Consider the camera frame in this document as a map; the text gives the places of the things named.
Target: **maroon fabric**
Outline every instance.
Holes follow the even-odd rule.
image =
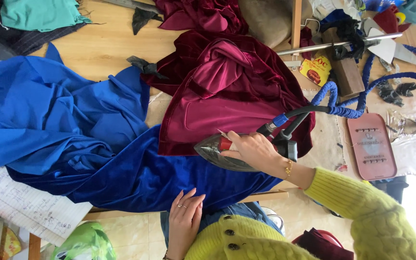
[[[238,0],[153,0],[165,15],[165,30],[200,29],[209,32],[247,34]]]
[[[176,51],[157,63],[168,80],[141,75],[148,85],[173,96],[160,130],[160,155],[196,155],[193,146],[217,129],[250,133],[308,104],[280,57],[255,38],[188,31],[174,45]],[[292,134],[299,157],[312,147],[314,125],[311,113]]]
[[[299,32],[299,47],[307,47],[307,46],[314,46],[315,43],[312,41],[312,31],[309,29],[309,27],[304,27],[301,32]],[[305,51],[301,52],[301,55],[303,58],[310,60],[311,59],[312,51]]]
[[[391,5],[388,9],[378,13],[373,17],[373,20],[384,30],[385,33],[402,33],[407,30],[411,24],[397,24],[397,17],[399,9],[395,5]]]
[[[320,260],[354,260],[354,253],[326,240],[315,228],[304,231],[296,245]]]

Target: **notebook paper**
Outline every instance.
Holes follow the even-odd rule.
[[[0,216],[51,244],[60,246],[91,207],[13,181],[0,168]]]

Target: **gold bracelet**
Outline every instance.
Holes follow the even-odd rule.
[[[173,260],[173,259],[169,259],[168,257],[166,257],[167,254],[168,254],[168,250],[166,251],[165,256],[163,257],[162,260]]]
[[[293,161],[288,159],[288,165],[290,166],[290,168],[285,167],[285,173],[287,174],[287,177],[284,180],[288,179],[288,177],[290,177],[290,174],[292,173]]]

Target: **yellow food package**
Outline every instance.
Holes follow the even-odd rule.
[[[319,56],[313,61],[304,60],[299,72],[319,86],[323,86],[332,69],[330,61],[325,56]]]
[[[22,247],[17,236],[10,228],[3,227],[3,235],[1,237],[0,246],[0,260],[7,260],[11,256],[20,252],[20,250],[22,250]]]

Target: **sweater sleeve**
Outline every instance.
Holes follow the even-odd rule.
[[[353,220],[351,236],[358,260],[416,260],[416,234],[404,208],[386,193],[317,168],[305,194]]]

